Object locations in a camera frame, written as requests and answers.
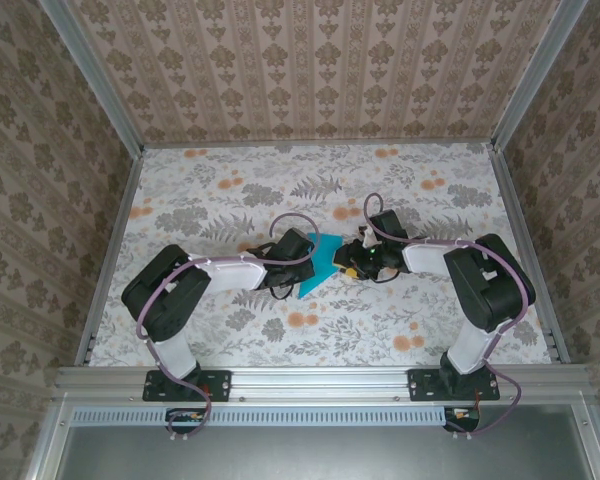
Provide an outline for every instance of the floral tablecloth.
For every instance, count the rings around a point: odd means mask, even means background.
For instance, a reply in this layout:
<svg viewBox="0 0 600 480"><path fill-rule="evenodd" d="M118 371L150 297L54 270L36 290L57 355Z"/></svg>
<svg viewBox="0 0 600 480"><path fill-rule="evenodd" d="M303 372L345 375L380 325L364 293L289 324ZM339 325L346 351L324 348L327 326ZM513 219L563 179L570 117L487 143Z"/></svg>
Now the floral tablecloth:
<svg viewBox="0 0 600 480"><path fill-rule="evenodd" d="M311 216L322 232L355 237L362 203L379 192L410 236L515 243L485 145L406 144L161 149L144 154L92 366L152 365L120 300L166 245L233 255L269 241L273 218ZM278 237L301 219L283 219ZM463 314L451 282L400 275L384 285L336 274L302 300L268 291L203 297L186 328L206 366L437 364ZM494 363L548 363L535 310L507 335Z"/></svg>

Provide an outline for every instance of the wallpaper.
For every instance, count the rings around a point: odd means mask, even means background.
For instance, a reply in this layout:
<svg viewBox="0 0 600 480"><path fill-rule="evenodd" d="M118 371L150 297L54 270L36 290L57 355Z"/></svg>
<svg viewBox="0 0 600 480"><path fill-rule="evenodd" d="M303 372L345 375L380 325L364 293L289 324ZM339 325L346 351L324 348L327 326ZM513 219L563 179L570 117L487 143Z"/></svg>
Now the wallpaper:
<svg viewBox="0 0 600 480"><path fill-rule="evenodd" d="M572 359L600 400L600 1L591 0L506 156Z"/></svg>
<svg viewBox="0 0 600 480"><path fill-rule="evenodd" d="M0 480L73 363L129 167L39 5L0 0Z"/></svg>
<svg viewBox="0 0 600 480"><path fill-rule="evenodd" d="M410 236L493 232L515 252L481 144L148 150L89 365L154 364L120 296L166 245L235 255L270 241L271 221L289 211L351 241L365 223L364 198L374 191ZM274 240L294 226L312 230L301 219L283 219ZM205 295L185 335L206 366L436 365L463 319L448 277L401 275L374 284L335 274L301 300L297 289L285 301L268 290ZM535 309L493 361L549 362Z"/></svg>
<svg viewBox="0 0 600 480"><path fill-rule="evenodd" d="M71 0L145 144L490 137L558 0Z"/></svg>

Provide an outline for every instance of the purple cable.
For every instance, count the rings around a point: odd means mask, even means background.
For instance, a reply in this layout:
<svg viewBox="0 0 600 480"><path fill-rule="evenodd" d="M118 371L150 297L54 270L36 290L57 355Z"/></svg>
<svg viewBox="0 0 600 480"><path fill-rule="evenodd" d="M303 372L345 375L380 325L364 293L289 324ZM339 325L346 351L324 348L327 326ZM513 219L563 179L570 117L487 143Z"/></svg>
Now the purple cable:
<svg viewBox="0 0 600 480"><path fill-rule="evenodd" d="M457 246L466 246L466 247L475 248L476 250L479 250L480 252L484 253L485 255L491 257L493 260L495 260L496 262L498 262L507 271L507 273L509 275L511 275L511 278L513 278L513 280L516 283L518 289L520 290L520 295L522 297L522 308L520 309L520 313L513 319L513 321L511 323L509 323L508 325L505 325L504 327L502 327L501 329L498 330L498 332L496 333L496 336L493 337L493 340L491 340L491 343L489 343L489 346L487 347L487 350L485 351L484 355L482 356L482 360L484 361L484 364L489 369L489 371L491 371L494 375L496 375L496 376L498 376L498 377L506 380L507 382L511 383L512 385L514 385L516 387L516 390L517 390L518 393L517 393L515 399L513 400L513 402L511 403L511 405L509 405L509 407L507 408L507 410L496 421L494 421L493 423L487 425L486 427L474 430L471 433L466 432L462 427L460 427L460 426L458 426L458 425L456 425L456 424L454 424L452 422L447 422L452 427L458 429L460 431L460 433L464 433L465 435L479 435L481 433L485 433L485 432L491 430L491 428L493 428L496 425L498 425L505 418L507 418L511 414L511 412L513 411L513 409L518 405L518 403L520 402L520 399L522 398L522 388L520 387L520 384L518 384L512 378L506 376L505 374L503 374L503 373L497 371L495 368L493 368L491 366L491 364L489 364L489 362L487 362L487 359L489 358L489 356L491 356L491 354L495 350L496 346L498 345L498 342L500 342L500 339L502 338L502 335L507 330L515 327L518 323L520 323L520 321L522 321L522 319L524 318L524 316L527 313L527 310L529 308L529 296L527 294L526 288L524 287L524 283L522 282L522 279L520 278L520 276L513 269L513 267L511 267L511 265L509 265L505 261L504 258L502 258L497 253L493 252L492 250L489 250L488 248L485 248L482 245L479 245L479 244L477 244L475 242L470 242L470 241L467 241L467 240L428 240L428 239L400 238L400 237L395 237L393 235L389 235L389 234L383 232L378 227L376 227L371 222L371 219L369 218L369 200L371 200L373 197L377 198L380 201L380 211L382 212L382 210L384 208L384 201L382 200L382 196L380 196L380 194L377 193L377 192L373 192L373 193L370 193L367 196L367 198L365 198L365 200L364 200L364 210L363 210L363 213L364 213L365 220L367 221L367 223L369 224L369 226L373 229L373 231L376 234L380 235L381 237L388 238L389 240L394 240L394 241L402 242L402 243L412 243L412 244L420 244L420 245L426 245L426 244L430 244L430 245L457 245Z"/></svg>
<svg viewBox="0 0 600 480"><path fill-rule="evenodd" d="M315 243L315 246L313 247L313 249L307 255L305 255L304 257L301 257L297 260L267 260L267 259L263 259L263 258L249 257L250 262L267 264L267 265L297 265L299 263L306 262L311 257L313 257L313 255L315 255L316 251L318 250L318 247L320 246L320 240L321 240L320 230L318 229L318 225L316 225L316 223L311 218L309 218L306 215L303 215L302 213L293 213L293 212L292 213L284 213L284 214L276 217L273 220L273 222L271 222L271 227L269 228L269 235L273 236L273 227L276 225L276 223L278 223L279 220L281 220L284 217L291 217L291 216L303 218L304 220L307 220L311 224L311 226L313 227L315 234L316 234L316 243ZM244 256L214 257L213 260L216 262L226 262L226 261L242 262L242 261L244 261ZM140 315L138 315L138 321L136 322L137 337L140 340L143 340L147 344L147 348L149 349L151 356L156 361L156 365L158 365L158 367L160 368L162 373L172 382L177 383L178 385L182 385L183 387L190 388L191 390L196 392L198 395L200 395L205 401L206 407L205 407L204 417L202 418L202 420L200 421L198 426L196 426L189 435L195 435L196 433L198 433L200 431L200 429L209 420L209 416L211 415L211 399L209 398L209 395L207 395L202 389L198 388L196 385L194 385L192 383L189 383L189 382L179 379L178 377L173 375L162 364L162 362L160 361L160 357L158 356L158 352L156 352L156 350L153 346L153 343L149 340L149 336L142 333L142 324L144 323L147 313L153 306L154 302L156 301L158 296L162 293L162 291L165 288L167 288L167 285L169 285L178 275L180 275L185 270L195 267L196 265L208 263L209 261L211 261L210 258L196 258L196 259L190 260L189 262L187 262L183 265L180 265L173 272L171 272L162 281L162 283L158 286L158 288L156 288L156 290L151 294L151 296L147 300L147 303L145 303L144 307L142 307L142 310L140 311ZM170 419L167 428L169 429L169 432L173 434L175 432L173 432L173 429L171 428L172 422L173 422L173 417Z"/></svg>

